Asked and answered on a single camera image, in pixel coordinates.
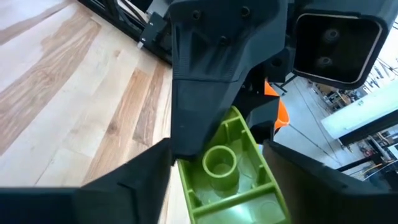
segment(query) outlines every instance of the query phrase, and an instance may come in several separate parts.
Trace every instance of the black 3d-printed part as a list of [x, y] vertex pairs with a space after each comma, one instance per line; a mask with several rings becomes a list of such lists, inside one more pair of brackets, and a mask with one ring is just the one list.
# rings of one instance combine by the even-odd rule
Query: black 3d-printed part
[[0, 223], [157, 223], [173, 163], [169, 143], [82, 188], [0, 189]]
[[[397, 13], [396, 0], [304, 0], [295, 11], [295, 74], [341, 89], [359, 88], [367, 79]], [[341, 29], [336, 33], [340, 40], [329, 44], [322, 41], [324, 36], [320, 32], [336, 27]], [[333, 59], [329, 68], [315, 66], [314, 61], [322, 56]]]
[[396, 223], [398, 194], [264, 142], [263, 155], [282, 191], [292, 223]]
[[250, 69], [285, 47], [287, 0], [176, 0], [169, 13], [172, 150], [192, 159], [204, 150]]

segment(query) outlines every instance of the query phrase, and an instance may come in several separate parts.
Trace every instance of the green toy block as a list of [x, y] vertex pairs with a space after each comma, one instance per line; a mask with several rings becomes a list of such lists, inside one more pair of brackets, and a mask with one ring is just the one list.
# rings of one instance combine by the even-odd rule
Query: green toy block
[[240, 112], [232, 107], [204, 155], [178, 161], [192, 224], [285, 224], [280, 189]]

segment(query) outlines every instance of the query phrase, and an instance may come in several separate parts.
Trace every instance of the light wooden surface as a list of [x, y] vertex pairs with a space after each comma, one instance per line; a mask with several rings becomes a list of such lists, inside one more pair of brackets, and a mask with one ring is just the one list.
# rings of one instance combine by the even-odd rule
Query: light wooden surface
[[[171, 68], [74, 0], [0, 1], [0, 185], [80, 186], [169, 136]], [[189, 223], [173, 167], [159, 223]]]

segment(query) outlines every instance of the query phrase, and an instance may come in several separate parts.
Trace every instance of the screw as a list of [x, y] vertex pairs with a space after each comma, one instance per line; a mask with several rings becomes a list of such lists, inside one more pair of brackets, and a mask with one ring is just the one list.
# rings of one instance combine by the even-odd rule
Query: screw
[[225, 36], [221, 36], [220, 37], [220, 44], [221, 45], [227, 45], [228, 43], [228, 38], [226, 38]]
[[340, 33], [336, 29], [328, 29], [323, 35], [323, 39], [328, 43], [338, 40], [339, 37]]
[[199, 10], [195, 10], [192, 12], [192, 19], [199, 20], [201, 17], [201, 12]]
[[241, 9], [241, 15], [243, 18], [250, 15], [250, 9], [247, 6], [243, 6]]
[[333, 64], [332, 59], [328, 58], [328, 57], [320, 57], [317, 60], [317, 67], [319, 68], [325, 68], [327, 66], [330, 66]]

